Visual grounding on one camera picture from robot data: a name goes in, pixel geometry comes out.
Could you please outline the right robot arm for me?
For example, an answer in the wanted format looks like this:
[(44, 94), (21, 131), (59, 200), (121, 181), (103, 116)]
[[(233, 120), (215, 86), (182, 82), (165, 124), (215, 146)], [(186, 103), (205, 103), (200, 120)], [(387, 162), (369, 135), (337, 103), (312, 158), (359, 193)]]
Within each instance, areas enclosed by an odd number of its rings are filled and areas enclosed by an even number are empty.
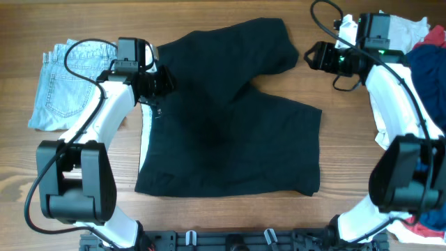
[(431, 120), (412, 81), (406, 55), (390, 47), (392, 18), (341, 15), (304, 59), (337, 77), (358, 76), (367, 88), (384, 154), (374, 167), (367, 196), (327, 226), (330, 245), (369, 243), (385, 229), (406, 229), (445, 206), (445, 136)]

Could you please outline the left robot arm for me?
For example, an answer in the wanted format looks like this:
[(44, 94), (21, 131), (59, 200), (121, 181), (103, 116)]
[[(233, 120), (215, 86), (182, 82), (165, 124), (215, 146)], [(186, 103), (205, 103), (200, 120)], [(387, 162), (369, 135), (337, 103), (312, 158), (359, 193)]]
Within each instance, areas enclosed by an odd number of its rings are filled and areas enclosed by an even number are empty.
[(121, 121), (137, 103), (154, 106), (174, 89), (157, 49), (139, 38), (118, 39), (117, 58), (97, 79), (97, 100), (56, 141), (36, 150), (38, 175), (24, 205), (28, 226), (41, 234), (89, 231), (104, 250), (154, 250), (137, 220), (116, 205), (117, 190), (107, 149)]

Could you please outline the black shorts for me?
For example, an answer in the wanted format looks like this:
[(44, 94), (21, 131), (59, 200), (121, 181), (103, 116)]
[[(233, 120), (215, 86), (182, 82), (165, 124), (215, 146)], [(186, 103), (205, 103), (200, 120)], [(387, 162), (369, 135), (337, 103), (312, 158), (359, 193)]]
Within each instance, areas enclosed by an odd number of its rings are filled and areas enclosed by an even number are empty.
[(226, 197), (320, 186), (321, 111), (259, 91), (259, 75), (292, 69), (298, 51), (279, 18), (193, 31), (162, 45), (176, 86), (152, 107), (135, 191)]

